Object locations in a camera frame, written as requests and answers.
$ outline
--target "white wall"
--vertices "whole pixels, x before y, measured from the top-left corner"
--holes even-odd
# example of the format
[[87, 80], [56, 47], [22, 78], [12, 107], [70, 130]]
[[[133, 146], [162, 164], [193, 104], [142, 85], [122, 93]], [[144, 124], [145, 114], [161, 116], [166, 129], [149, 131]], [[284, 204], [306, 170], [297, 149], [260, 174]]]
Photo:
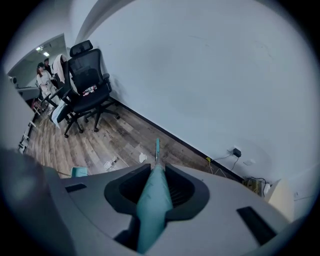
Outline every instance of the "white wall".
[[236, 174], [274, 182], [318, 164], [319, 67], [295, 26], [265, 5], [136, 0], [89, 39], [115, 98], [213, 159], [237, 146]]
[[294, 191], [294, 218], [306, 215], [312, 208], [320, 188], [320, 165], [305, 170], [289, 178]]
[[69, 0], [44, 0], [27, 17], [12, 38], [2, 60], [8, 73], [23, 57], [39, 45], [65, 34], [70, 41]]
[[83, 23], [86, 20], [91, 9], [94, 7], [98, 0], [72, 0], [71, 8], [69, 9], [69, 23], [70, 23], [70, 34], [73, 42], [76, 41], [77, 36]]

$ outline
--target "chair headrest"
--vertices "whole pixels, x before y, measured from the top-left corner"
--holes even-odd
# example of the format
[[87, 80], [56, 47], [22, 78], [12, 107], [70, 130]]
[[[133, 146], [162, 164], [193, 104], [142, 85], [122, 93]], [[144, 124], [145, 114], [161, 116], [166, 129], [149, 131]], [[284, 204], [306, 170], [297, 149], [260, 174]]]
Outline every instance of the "chair headrest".
[[70, 49], [70, 57], [75, 57], [79, 54], [88, 52], [90, 50], [92, 50], [94, 47], [92, 46], [90, 40], [81, 42], [76, 44], [75, 46], [72, 46]]

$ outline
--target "black office chair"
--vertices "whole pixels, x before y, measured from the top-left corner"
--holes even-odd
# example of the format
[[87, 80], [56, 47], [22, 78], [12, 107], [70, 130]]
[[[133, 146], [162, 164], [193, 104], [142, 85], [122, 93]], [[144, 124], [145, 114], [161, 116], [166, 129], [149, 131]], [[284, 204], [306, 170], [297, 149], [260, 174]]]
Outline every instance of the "black office chair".
[[[109, 81], [110, 75], [108, 73], [102, 75], [100, 67], [101, 51], [93, 49], [89, 40], [73, 46], [70, 49], [70, 57], [72, 58], [68, 61], [69, 71], [80, 94], [78, 101], [73, 106], [73, 111], [75, 113], [83, 113], [95, 109], [91, 114], [86, 115], [84, 121], [87, 123], [88, 117], [96, 114], [93, 131], [98, 132], [97, 125], [101, 113], [113, 114], [116, 116], [116, 119], [120, 118], [118, 113], [106, 109], [116, 102], [102, 105], [108, 100], [109, 94], [112, 91]], [[97, 89], [89, 93], [89, 95], [83, 96], [83, 92], [94, 85], [97, 86]]]
[[73, 125], [73, 123], [76, 124], [79, 133], [82, 134], [84, 130], [80, 127], [78, 123], [78, 119], [91, 114], [90, 111], [83, 111], [83, 112], [75, 112], [74, 108], [78, 106], [78, 103], [81, 103], [81, 95], [78, 95], [73, 90], [73, 87], [70, 83], [70, 73], [69, 73], [69, 64], [68, 62], [64, 62], [61, 64], [62, 70], [63, 70], [63, 75], [64, 75], [64, 83], [60, 80], [58, 74], [56, 74], [56, 82], [59, 90], [57, 93], [61, 97], [61, 100], [63, 100], [66, 103], [66, 106], [64, 106], [63, 110], [61, 111], [61, 114], [57, 118], [58, 123], [65, 118], [65, 116], [70, 116], [68, 118], [67, 123], [68, 126], [66, 127], [64, 131], [64, 137], [68, 138], [69, 135], [67, 135], [67, 132], [69, 131], [70, 127]]

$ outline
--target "woman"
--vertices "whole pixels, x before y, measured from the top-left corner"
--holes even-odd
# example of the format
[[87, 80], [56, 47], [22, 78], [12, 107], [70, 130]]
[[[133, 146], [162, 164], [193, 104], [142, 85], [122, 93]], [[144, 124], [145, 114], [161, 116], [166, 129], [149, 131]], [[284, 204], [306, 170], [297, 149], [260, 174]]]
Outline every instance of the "woman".
[[[56, 90], [53, 83], [51, 82], [54, 78], [50, 75], [48, 71], [45, 70], [44, 67], [45, 65], [42, 62], [38, 64], [36, 69], [36, 80], [41, 87], [42, 96], [45, 98], [48, 94], [55, 94]], [[57, 105], [60, 101], [58, 96], [55, 96], [51, 100]]]

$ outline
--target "wooden floor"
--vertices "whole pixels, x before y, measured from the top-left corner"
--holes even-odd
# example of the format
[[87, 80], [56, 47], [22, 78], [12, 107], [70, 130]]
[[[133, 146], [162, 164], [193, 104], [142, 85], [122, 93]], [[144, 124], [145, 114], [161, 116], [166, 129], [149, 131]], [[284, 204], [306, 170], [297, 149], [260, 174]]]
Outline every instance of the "wooden floor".
[[[104, 164], [112, 159], [116, 162], [109, 171], [137, 165], [140, 163], [140, 153], [147, 155], [145, 163], [154, 164], [156, 138], [159, 138], [163, 164], [177, 164], [213, 174], [218, 170], [211, 165], [211, 171], [207, 160], [122, 106], [111, 106], [110, 110], [118, 112], [121, 118], [117, 120], [114, 115], [103, 113], [98, 123], [99, 132], [93, 132], [94, 118], [85, 123], [82, 117], [78, 122], [84, 132], [80, 134], [76, 125], [72, 125], [69, 138], [63, 135], [67, 126], [65, 120], [59, 124], [59, 129], [48, 118], [41, 124], [42, 118], [38, 117], [35, 121], [37, 127], [33, 127], [29, 135], [26, 154], [44, 166], [55, 168], [61, 173], [61, 178], [68, 178], [71, 168], [75, 166], [87, 167], [88, 174], [93, 175], [104, 173]], [[224, 174], [221, 170], [216, 173], [222, 177]]]

